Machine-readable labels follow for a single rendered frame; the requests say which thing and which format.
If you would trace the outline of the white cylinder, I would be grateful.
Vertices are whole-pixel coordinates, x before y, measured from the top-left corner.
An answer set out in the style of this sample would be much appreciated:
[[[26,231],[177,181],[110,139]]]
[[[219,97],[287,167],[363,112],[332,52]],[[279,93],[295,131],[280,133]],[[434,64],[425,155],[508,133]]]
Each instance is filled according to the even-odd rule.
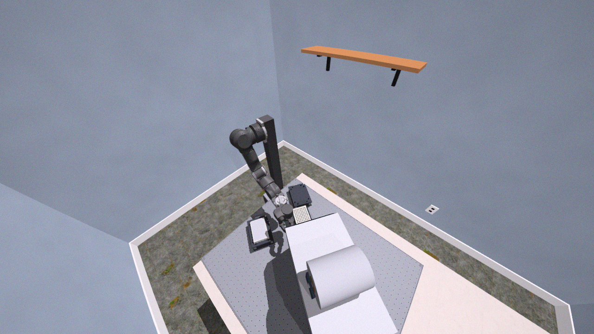
[[[320,309],[375,287],[373,269],[356,245],[306,261]]]

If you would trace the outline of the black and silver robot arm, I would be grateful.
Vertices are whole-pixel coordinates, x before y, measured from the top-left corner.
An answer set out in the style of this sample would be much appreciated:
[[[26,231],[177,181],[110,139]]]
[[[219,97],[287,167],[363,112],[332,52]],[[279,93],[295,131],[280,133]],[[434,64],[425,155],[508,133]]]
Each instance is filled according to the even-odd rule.
[[[232,146],[236,147],[243,155],[243,158],[251,170],[251,175],[254,176],[262,190],[266,192],[269,199],[271,199],[271,202],[277,208],[280,206],[280,203],[278,203],[279,197],[284,198],[284,205],[287,204],[288,199],[274,183],[273,178],[270,177],[265,166],[261,165],[253,148],[253,145],[256,142],[267,142],[267,137],[268,135],[264,123],[261,120],[256,119],[256,123],[246,127],[245,130],[235,129],[232,131],[229,140]],[[276,203],[274,203],[275,201]]]

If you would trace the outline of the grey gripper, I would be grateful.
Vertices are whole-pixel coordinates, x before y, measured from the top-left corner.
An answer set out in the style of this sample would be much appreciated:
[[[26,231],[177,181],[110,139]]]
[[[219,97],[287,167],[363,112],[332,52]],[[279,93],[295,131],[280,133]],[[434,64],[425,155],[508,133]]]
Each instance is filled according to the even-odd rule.
[[[284,198],[282,197],[278,198],[278,203],[280,203],[280,206],[273,211],[273,214],[278,221],[279,227],[281,226],[285,232],[285,221],[288,221],[290,225],[294,225],[293,207],[290,204],[284,205]]]

